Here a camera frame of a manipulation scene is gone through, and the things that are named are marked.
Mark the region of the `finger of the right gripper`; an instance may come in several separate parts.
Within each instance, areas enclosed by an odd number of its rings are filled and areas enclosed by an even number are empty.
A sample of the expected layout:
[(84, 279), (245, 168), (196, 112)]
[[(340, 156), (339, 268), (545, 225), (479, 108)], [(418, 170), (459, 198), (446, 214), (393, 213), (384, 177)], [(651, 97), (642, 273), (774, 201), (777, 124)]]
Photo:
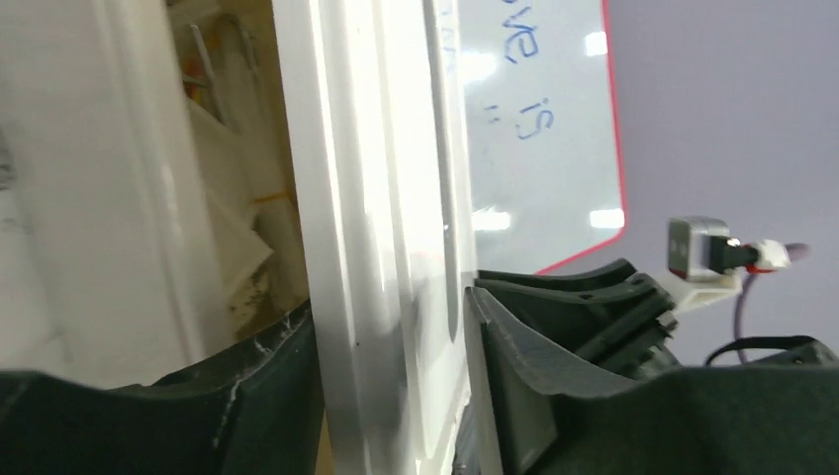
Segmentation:
[(481, 270), (475, 284), (587, 361), (645, 361), (677, 326), (670, 294), (625, 259), (566, 276)]

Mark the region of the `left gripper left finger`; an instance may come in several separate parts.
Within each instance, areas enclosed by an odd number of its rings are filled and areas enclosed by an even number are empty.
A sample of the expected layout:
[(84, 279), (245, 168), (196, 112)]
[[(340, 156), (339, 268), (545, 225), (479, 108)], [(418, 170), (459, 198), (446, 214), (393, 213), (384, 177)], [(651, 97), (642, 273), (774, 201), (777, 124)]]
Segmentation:
[(1, 375), (5, 474), (312, 474), (324, 394), (309, 304), (157, 382)]

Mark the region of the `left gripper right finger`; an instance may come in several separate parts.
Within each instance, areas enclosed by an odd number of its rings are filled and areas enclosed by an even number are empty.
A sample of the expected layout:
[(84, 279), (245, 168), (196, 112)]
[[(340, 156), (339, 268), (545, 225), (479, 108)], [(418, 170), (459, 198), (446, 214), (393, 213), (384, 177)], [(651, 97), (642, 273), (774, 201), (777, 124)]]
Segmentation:
[(486, 474), (834, 474), (838, 370), (601, 369), (466, 292)]

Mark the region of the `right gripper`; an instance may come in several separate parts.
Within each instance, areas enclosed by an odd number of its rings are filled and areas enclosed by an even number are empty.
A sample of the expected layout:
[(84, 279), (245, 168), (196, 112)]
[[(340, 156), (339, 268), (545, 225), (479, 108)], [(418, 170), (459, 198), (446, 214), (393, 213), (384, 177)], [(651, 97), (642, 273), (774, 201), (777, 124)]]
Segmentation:
[[(805, 334), (737, 337), (713, 350), (701, 365), (686, 365), (669, 349), (672, 334), (665, 331), (640, 344), (639, 354), (628, 364), (628, 380), (633, 383), (661, 379), (721, 379), (725, 384), (748, 384), (753, 380), (779, 384), (786, 380), (807, 383), (814, 379), (838, 378), (838, 353), (819, 339)], [(727, 353), (764, 350), (754, 359), (717, 365)]]

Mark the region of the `small clear zip bag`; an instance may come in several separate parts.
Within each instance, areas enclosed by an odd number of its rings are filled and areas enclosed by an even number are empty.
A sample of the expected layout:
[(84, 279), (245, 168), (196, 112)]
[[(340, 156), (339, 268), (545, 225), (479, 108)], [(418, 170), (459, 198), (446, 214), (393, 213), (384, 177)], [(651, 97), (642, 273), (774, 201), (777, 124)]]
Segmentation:
[(256, 205), (237, 134), (194, 101), (185, 101), (205, 186), (225, 292), (232, 296), (273, 250), (252, 228)]

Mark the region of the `metal crucible tongs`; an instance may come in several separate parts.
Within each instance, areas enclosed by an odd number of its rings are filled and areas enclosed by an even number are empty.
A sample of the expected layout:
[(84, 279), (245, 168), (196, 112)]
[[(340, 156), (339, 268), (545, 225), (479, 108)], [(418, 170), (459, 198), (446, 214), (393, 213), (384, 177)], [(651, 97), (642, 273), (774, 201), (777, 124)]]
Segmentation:
[(175, 51), (186, 96), (222, 125), (237, 129), (231, 105), (233, 70), (245, 71), (251, 95), (259, 98), (261, 79), (256, 39), (242, 17), (218, 4), (189, 3), (169, 12)]

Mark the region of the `white bin lid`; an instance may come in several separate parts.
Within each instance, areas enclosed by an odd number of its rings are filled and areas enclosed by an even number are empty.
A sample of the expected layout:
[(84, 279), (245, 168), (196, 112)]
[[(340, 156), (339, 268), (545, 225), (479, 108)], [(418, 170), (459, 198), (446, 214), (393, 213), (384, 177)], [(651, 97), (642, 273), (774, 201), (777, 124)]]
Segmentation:
[(456, 1), (272, 5), (338, 474), (448, 474), (476, 269)]

